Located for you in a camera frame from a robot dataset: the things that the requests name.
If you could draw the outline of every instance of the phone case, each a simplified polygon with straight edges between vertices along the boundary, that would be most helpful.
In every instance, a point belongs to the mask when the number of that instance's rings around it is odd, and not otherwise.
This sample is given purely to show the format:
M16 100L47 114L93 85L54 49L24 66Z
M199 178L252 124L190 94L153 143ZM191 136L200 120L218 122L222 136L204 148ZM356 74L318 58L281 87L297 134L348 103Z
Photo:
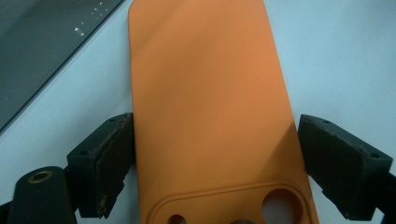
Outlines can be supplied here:
M263 1L135 0L129 37L141 223L318 223Z

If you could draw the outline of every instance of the white surface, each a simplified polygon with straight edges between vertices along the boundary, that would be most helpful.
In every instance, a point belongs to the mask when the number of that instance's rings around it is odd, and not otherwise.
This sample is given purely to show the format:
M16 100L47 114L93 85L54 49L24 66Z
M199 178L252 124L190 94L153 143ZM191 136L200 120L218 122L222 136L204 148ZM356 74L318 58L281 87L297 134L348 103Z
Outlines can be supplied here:
M0 204L15 183L44 166L67 165L66 155L105 120L132 111L127 0L83 49L0 136ZM134 186L126 187L108 220L78 223L138 223Z
M66 155L104 120L131 106L127 0L63 71L0 136L0 204L14 185ZM265 0L298 123L328 119L396 158L396 2ZM108 220L137 223L135 175ZM349 223L312 183L321 223ZM379 223L375 214L369 223Z
M264 2L296 123L328 119L396 158L396 2ZM312 190L320 223L349 223Z

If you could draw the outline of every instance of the orange phone case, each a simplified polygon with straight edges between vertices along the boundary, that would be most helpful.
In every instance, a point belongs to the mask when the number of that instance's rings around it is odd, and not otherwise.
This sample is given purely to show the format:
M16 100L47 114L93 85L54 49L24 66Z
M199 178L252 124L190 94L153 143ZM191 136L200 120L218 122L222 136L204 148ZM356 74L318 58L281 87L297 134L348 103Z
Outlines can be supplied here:
M135 0L129 35L141 223L318 223L262 0Z

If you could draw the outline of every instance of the white background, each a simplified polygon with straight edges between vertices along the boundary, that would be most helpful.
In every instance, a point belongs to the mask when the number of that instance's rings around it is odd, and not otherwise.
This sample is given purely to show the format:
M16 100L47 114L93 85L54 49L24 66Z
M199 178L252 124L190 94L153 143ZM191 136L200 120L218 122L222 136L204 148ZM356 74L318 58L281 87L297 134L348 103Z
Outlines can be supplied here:
M0 204L34 169L66 155L103 121L130 112L127 0L0 136ZM396 158L396 2L265 0L298 124L328 119ZM391 172L396 174L395 166ZM138 223L135 174L108 220ZM321 223L349 223L312 182ZM372 222L379 223L376 211Z

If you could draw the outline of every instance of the gray glass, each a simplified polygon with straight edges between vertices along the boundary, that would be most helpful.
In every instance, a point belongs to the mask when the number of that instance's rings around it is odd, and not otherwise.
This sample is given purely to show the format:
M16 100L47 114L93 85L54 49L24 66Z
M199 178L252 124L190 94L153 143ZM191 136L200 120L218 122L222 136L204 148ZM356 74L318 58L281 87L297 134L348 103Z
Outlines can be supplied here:
M0 0L0 134L124 0Z

